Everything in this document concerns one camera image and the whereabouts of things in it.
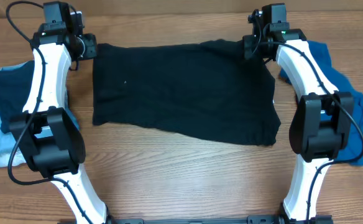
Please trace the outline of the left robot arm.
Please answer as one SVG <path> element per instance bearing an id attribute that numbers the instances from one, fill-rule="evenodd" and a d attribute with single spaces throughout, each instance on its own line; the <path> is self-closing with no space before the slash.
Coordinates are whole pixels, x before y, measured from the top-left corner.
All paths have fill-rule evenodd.
<path id="1" fill-rule="evenodd" d="M 86 173 L 83 137 L 65 110 L 67 74 L 72 63 L 97 56 L 96 37 L 83 33 L 82 13 L 73 6 L 53 1 L 41 8 L 45 22 L 29 40 L 34 55 L 29 96 L 9 124 L 16 143 L 7 172 L 19 185 L 55 185 L 76 223 L 112 223 Z"/>

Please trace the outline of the black t-shirt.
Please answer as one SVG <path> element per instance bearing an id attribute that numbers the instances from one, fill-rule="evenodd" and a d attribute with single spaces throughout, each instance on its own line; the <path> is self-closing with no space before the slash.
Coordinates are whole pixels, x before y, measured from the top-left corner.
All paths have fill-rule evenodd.
<path id="1" fill-rule="evenodd" d="M 275 80 L 242 41 L 160 47 L 98 45 L 93 124 L 126 123 L 209 141 L 271 146 Z"/>

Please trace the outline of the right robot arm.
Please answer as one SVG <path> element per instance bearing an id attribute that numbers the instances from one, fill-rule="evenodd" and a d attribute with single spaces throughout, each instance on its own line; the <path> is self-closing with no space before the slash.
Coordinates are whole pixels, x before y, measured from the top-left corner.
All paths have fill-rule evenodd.
<path id="1" fill-rule="evenodd" d="M 244 41 L 245 58 L 258 55 L 275 61 L 297 98 L 289 129 L 296 154 L 290 189 L 279 217 L 264 215 L 263 219 L 267 223 L 332 223 L 330 216 L 317 214 L 316 202 L 330 165 L 347 145 L 354 99 L 326 78 L 303 32 L 290 28 L 284 3 L 256 9 L 247 20 L 256 40 Z"/>

